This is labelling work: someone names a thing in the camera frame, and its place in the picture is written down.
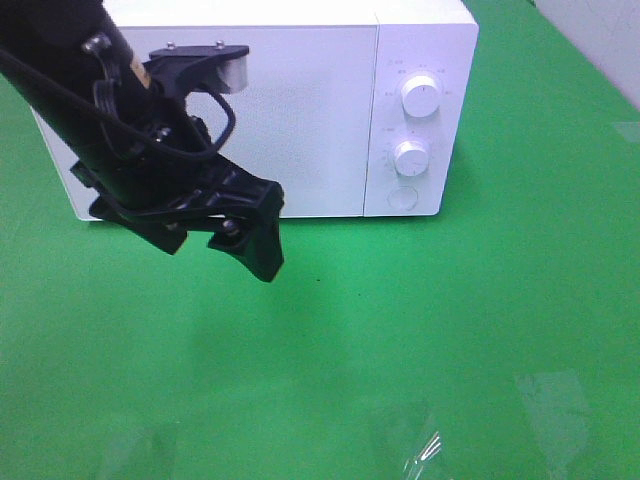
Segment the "white microwave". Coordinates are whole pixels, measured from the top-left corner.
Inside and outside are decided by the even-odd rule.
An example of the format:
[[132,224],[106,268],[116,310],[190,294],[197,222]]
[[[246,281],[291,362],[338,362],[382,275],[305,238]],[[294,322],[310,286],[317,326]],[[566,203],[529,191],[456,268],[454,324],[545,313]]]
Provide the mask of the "white microwave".
[[[459,0],[106,0],[142,59],[176,45],[248,45],[249,86],[221,153],[280,182],[283,217],[433,215],[440,208],[478,26]],[[188,111],[212,130],[205,94]],[[36,116],[76,215],[97,194]]]

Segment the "green tablecloth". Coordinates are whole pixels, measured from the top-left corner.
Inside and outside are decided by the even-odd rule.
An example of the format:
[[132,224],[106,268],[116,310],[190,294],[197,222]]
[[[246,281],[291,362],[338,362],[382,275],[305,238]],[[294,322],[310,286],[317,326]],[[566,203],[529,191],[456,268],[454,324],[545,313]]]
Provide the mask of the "green tablecloth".
[[441,213],[284,221],[271,285],[77,221],[0,83],[0,479],[401,479],[436,432],[420,480],[640,477],[640,114],[469,7]]

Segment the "green surface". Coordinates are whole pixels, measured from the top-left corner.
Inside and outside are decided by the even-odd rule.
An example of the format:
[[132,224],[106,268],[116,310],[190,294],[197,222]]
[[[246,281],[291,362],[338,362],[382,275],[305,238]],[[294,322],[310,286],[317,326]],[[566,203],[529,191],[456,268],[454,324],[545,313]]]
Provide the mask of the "green surface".
[[526,2],[481,25],[440,215],[284,221],[264,285],[73,217],[0,82],[0,478],[640,478],[640,114]]

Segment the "wall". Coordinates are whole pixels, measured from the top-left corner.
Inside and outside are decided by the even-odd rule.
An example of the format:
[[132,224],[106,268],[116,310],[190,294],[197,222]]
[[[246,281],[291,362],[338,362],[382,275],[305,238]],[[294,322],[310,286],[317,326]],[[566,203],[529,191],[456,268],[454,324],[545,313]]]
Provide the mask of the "wall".
[[640,109],[640,0],[536,0],[535,3]]

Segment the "black cable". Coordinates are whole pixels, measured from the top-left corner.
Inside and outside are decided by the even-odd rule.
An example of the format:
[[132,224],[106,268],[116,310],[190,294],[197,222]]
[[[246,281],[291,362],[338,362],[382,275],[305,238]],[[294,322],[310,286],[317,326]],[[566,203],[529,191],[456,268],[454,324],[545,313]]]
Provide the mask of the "black cable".
[[11,55],[5,49],[0,48],[0,66],[7,67],[9,69],[13,69],[17,73],[21,73],[27,77],[28,81],[31,81],[37,88],[41,88],[47,90],[52,95],[61,98],[62,100],[68,101],[71,103],[73,107],[78,109],[84,115],[100,121],[104,123],[108,123],[112,127],[120,130],[122,133],[129,135],[135,140],[143,143],[145,146],[149,147],[152,150],[155,150],[157,153],[162,155],[169,155],[175,158],[179,158],[181,160],[187,161],[208,161],[213,158],[214,155],[218,153],[222,145],[227,141],[231,132],[235,127],[236,117],[233,113],[233,110],[226,102],[226,100],[220,95],[218,92],[214,92],[208,88],[205,91],[213,97],[213,99],[222,107],[224,112],[227,114],[227,125],[224,128],[222,134],[218,137],[218,139],[211,144],[210,147],[202,150],[201,152],[189,153],[183,150],[177,150],[175,148],[168,147],[157,142],[155,139],[151,139],[147,137],[145,134],[136,130],[133,127],[130,127],[126,123],[122,122],[119,118],[114,117],[106,112],[103,112],[95,105],[87,102],[84,98],[76,95],[74,92],[67,90],[62,87],[58,83],[54,82],[46,75],[43,75],[35,68],[27,65],[22,62],[18,58]]

